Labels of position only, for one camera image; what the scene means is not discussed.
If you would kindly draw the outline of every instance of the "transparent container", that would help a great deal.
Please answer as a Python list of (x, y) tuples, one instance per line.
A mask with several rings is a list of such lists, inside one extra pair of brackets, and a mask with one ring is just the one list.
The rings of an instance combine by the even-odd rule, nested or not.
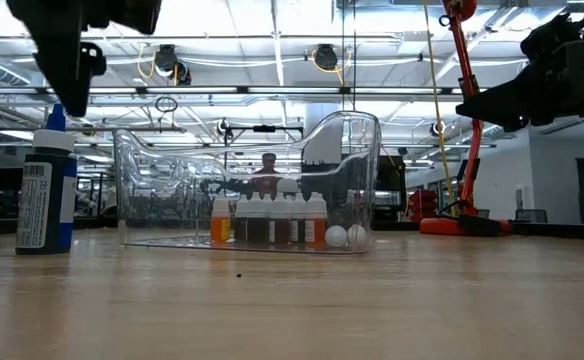
[[(305, 135), (285, 144), (159, 150), (142, 145), (130, 132), (115, 132), (121, 243), (329, 254), (368, 251), (381, 145), (377, 118), (361, 112), (336, 112)], [(262, 167), (262, 156), (272, 153), (277, 158), (276, 173), (255, 174)], [(236, 203), (242, 194), (251, 198), (255, 192), (265, 199), (286, 196), (292, 201), (302, 196), (316, 202), (322, 198), (327, 212), (325, 228), (311, 227), (326, 231), (315, 234), (327, 236), (325, 241), (279, 241), (283, 237), (278, 233), (277, 241), (268, 241), (267, 234), (254, 229), (245, 234), (243, 227), (236, 234)], [(212, 224), (213, 204), (220, 196), (229, 203), (224, 204), (225, 211), (230, 210), (229, 235), (211, 241), (211, 226), (216, 226)]]

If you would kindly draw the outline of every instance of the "man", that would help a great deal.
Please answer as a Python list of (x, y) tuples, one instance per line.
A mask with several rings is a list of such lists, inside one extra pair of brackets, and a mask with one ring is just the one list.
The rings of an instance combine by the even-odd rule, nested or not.
[[(276, 155), (273, 153), (265, 153), (261, 157), (261, 162), (263, 163), (263, 168), (255, 174), (278, 174), (274, 170), (274, 164), (276, 162)], [(276, 196), (276, 185), (281, 178), (277, 176), (262, 176), (252, 179), (255, 191), (261, 194), (261, 197), (269, 194), (270, 196)]]

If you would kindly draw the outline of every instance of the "desk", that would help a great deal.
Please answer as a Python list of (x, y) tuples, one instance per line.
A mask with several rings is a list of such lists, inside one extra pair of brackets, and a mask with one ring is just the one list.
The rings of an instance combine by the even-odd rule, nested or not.
[(583, 240), (374, 236), (352, 257), (0, 236), (0, 359), (584, 359)]

